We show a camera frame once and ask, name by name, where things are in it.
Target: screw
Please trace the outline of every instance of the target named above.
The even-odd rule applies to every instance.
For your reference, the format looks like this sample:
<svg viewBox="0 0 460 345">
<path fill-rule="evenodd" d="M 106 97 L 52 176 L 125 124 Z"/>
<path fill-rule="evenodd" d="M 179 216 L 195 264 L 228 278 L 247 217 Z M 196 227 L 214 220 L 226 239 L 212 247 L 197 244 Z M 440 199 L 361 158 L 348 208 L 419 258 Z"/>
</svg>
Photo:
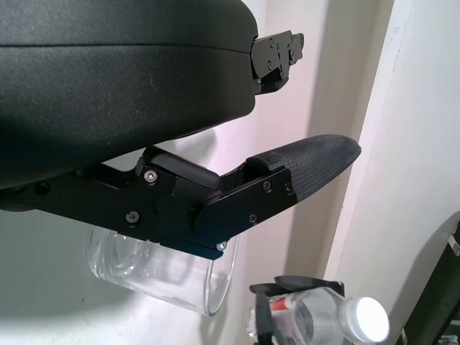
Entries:
<svg viewBox="0 0 460 345">
<path fill-rule="evenodd" d="M 158 174 L 155 170 L 147 170 L 144 174 L 144 180 L 148 183 L 154 183 L 158 179 Z"/>
<path fill-rule="evenodd" d="M 266 190 L 267 192 L 270 192 L 272 190 L 272 183 L 270 181 L 265 181 L 262 184 L 262 188 L 264 188 L 264 190 Z"/>
<path fill-rule="evenodd" d="M 227 242 L 223 241 L 222 243 L 219 243 L 216 245 L 216 249 L 219 250 L 220 252 L 223 252 L 227 248 Z"/>
<path fill-rule="evenodd" d="M 286 183 L 284 190 L 285 190 L 286 194 L 288 194 L 288 195 L 292 194 L 293 193 L 293 185 L 291 185 L 290 183 Z"/>
<path fill-rule="evenodd" d="M 130 224 L 135 224 L 139 221 L 139 214 L 136 211 L 128 212 L 125 219 Z"/>
<path fill-rule="evenodd" d="M 252 214 L 251 216 L 249 216 L 247 220 L 249 221 L 251 225 L 256 225 L 257 219 L 258 219 L 257 214 Z"/>
</svg>

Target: black metal bracket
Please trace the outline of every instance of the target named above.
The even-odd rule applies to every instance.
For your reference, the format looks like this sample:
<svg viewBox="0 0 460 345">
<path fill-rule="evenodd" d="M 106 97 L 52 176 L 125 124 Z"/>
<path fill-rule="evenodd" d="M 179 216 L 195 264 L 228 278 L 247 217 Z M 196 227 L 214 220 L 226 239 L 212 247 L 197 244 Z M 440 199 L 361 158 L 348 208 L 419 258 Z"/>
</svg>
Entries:
<svg viewBox="0 0 460 345">
<path fill-rule="evenodd" d="M 289 80 L 289 69 L 303 57 L 303 34 L 274 34 L 252 43 L 252 77 L 256 95 L 280 90 Z"/>
<path fill-rule="evenodd" d="M 219 245 L 295 205 L 290 171 L 244 163 L 219 177 L 157 147 L 130 171 L 97 165 L 0 191 L 16 209 L 37 209 L 208 259 Z"/>
</svg>

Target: clear plastic cup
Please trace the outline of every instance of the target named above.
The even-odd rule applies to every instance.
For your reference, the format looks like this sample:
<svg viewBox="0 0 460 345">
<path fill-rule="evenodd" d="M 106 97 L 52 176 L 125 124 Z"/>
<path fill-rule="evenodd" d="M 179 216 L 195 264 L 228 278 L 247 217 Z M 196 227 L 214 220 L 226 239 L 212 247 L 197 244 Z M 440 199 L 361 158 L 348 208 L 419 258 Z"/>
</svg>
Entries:
<svg viewBox="0 0 460 345">
<path fill-rule="evenodd" d="M 221 306 L 233 272 L 238 238 L 211 261 L 94 227 L 86 256 L 102 280 L 207 316 Z"/>
</svg>

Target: bottle cap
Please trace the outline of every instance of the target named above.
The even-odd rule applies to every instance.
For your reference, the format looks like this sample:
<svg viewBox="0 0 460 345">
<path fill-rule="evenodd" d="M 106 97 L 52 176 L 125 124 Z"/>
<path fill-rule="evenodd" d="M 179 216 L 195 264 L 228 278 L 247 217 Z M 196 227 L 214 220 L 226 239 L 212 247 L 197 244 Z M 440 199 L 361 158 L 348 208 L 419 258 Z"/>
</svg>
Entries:
<svg viewBox="0 0 460 345">
<path fill-rule="evenodd" d="M 374 298 L 346 299 L 340 307 L 339 320 L 344 333 L 352 341 L 380 343 L 390 332 L 388 315 Z"/>
</svg>

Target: plastic water bottle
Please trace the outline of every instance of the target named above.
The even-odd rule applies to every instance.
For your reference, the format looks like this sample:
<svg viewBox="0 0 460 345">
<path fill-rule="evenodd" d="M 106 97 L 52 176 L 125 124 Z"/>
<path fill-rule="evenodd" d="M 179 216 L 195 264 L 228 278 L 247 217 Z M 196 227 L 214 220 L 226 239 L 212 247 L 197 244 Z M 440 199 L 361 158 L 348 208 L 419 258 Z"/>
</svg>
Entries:
<svg viewBox="0 0 460 345">
<path fill-rule="evenodd" d="M 269 299 L 278 345 L 376 344 L 390 332 L 387 313 L 373 298 L 343 298 L 329 287 Z M 257 343 L 254 309 L 247 330 Z"/>
</svg>

